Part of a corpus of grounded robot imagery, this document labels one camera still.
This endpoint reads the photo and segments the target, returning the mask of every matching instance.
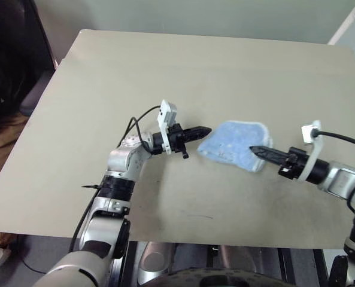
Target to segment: gray wall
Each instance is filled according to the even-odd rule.
[[[80,29],[327,43],[355,0],[35,0],[58,62]]]

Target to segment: white bracket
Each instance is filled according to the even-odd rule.
[[[313,121],[311,124],[306,124],[301,127],[302,130],[302,137],[304,139],[304,144],[305,145],[311,145],[313,144],[313,150],[311,151],[311,154],[308,158],[308,161],[304,167],[304,170],[300,174],[300,176],[297,178],[298,182],[304,182],[308,178],[309,174],[313,170],[313,167],[315,165],[315,162],[318,159],[318,156],[321,153],[321,150],[323,148],[323,138],[322,136],[317,136],[314,138],[311,135],[311,131],[313,129],[321,129],[321,122],[320,121]]]
[[[157,121],[159,122],[159,128],[161,136],[164,143],[162,144],[163,149],[167,154],[171,154],[171,146],[168,140],[168,127],[171,127],[175,123],[175,117],[177,115],[177,108],[172,103],[168,103],[166,100],[161,102],[159,115],[157,116]]]

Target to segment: light blue towel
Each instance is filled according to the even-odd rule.
[[[234,164],[249,172],[258,172],[264,164],[250,150],[252,145],[272,147],[268,128],[262,123],[225,121],[204,140],[198,152],[210,160]]]

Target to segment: brown pants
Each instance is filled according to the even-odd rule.
[[[21,113],[13,114],[2,121],[0,129],[0,171],[22,132],[28,117]],[[16,238],[16,234],[0,232],[0,248],[6,247]]]

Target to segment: beige table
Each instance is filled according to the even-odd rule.
[[[355,58],[298,42],[83,30],[0,174],[0,231],[70,237],[131,116],[167,99],[184,128],[260,121],[274,146],[302,148],[300,125],[355,138]],[[141,123],[157,131],[156,113]],[[355,166],[326,138],[321,157]],[[132,197],[132,240],[341,248],[345,202],[277,175],[211,162],[198,142],[148,161]]]

